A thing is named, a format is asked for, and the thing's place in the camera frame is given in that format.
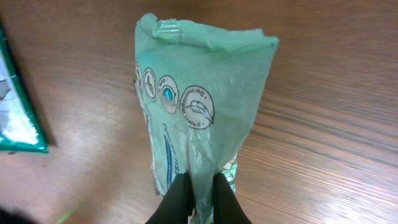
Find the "teal wet wipes pack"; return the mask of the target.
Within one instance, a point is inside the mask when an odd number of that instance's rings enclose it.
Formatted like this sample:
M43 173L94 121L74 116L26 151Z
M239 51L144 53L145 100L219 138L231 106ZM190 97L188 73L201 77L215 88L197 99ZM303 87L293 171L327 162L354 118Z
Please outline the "teal wet wipes pack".
M190 223L213 220L212 178L236 176L279 40L261 29L226 30L145 14L136 24L136 95L152 153L155 190L188 173Z

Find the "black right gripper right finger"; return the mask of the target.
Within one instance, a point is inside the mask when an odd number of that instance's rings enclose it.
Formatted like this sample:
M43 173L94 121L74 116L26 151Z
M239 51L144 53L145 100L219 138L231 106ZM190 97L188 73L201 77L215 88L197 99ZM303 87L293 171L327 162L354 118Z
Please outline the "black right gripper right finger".
M214 224L251 224L225 175L220 172L213 177L212 200Z

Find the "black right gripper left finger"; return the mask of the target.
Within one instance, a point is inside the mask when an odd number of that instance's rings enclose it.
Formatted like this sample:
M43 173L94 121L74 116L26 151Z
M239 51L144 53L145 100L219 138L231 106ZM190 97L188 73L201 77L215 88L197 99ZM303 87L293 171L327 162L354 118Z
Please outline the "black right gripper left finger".
M188 172L178 174L154 214L146 224L187 224L195 198Z

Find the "green 3M cloth package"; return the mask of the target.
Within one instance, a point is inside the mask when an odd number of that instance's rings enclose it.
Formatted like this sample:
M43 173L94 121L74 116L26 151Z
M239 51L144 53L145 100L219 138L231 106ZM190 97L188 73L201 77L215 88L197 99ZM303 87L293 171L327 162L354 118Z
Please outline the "green 3M cloth package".
M6 32L1 28L1 150L48 153Z

